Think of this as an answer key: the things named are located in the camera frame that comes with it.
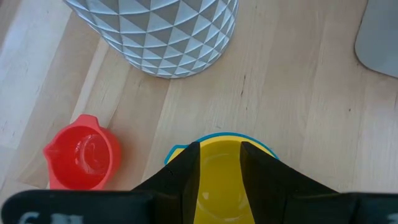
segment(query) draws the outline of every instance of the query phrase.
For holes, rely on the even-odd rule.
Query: cup handle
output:
[[[70,126],[86,126],[100,130],[100,124],[98,123],[97,117],[89,114],[81,114]]]

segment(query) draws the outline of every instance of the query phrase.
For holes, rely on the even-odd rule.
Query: black plastic part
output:
[[[285,205],[293,195],[336,193],[248,142],[241,144],[240,161],[244,188],[256,223],[282,223]]]
[[[248,142],[241,145],[240,160],[256,223],[398,223],[397,194],[339,194]]]
[[[131,192],[31,190],[4,204],[4,224],[192,224],[200,178],[200,145],[178,157]]]
[[[256,223],[398,223],[398,195],[339,194],[248,142],[240,162]],[[1,216],[4,224],[192,224],[199,180],[194,142],[130,192],[31,190],[8,199]]]
[[[398,195],[348,193],[292,198],[284,223],[398,223]]]

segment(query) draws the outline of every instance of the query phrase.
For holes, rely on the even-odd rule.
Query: blue rim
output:
[[[252,137],[249,137],[247,135],[244,134],[239,134],[239,133],[232,133],[232,132],[223,132],[223,133],[213,133],[213,134],[209,134],[206,136],[203,136],[202,138],[196,140],[196,142],[202,142],[204,140],[207,140],[209,138],[214,138],[214,137],[218,137],[218,136],[237,136],[237,137],[243,137],[243,138],[247,138],[249,140],[254,141],[255,143],[259,144],[260,146],[266,148],[277,160],[279,160],[278,156],[272,152],[272,150],[266,146],[265,144],[263,144],[262,142],[258,141],[257,139],[254,139]],[[173,148],[171,148],[170,152],[167,154],[166,159],[164,160],[164,164],[167,164],[167,161],[169,161],[170,157],[172,157],[172,154],[180,148],[187,148],[189,145],[175,145],[173,146]]]

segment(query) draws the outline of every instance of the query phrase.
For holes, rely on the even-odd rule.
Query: red plastic cup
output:
[[[44,148],[50,189],[103,190],[120,165],[116,137],[82,114]]]

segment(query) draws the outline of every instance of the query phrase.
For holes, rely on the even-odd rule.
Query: wood grain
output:
[[[336,190],[398,192],[398,79],[353,50],[366,0],[241,1],[224,55],[178,80],[131,67],[61,0],[42,3],[0,5],[0,195],[44,188],[42,148],[82,113],[122,146],[107,189],[134,188],[175,144],[235,131]]]
[[[98,40],[95,31],[75,14],[71,15],[8,177],[36,187],[47,185],[42,149],[61,128],[69,124]]]

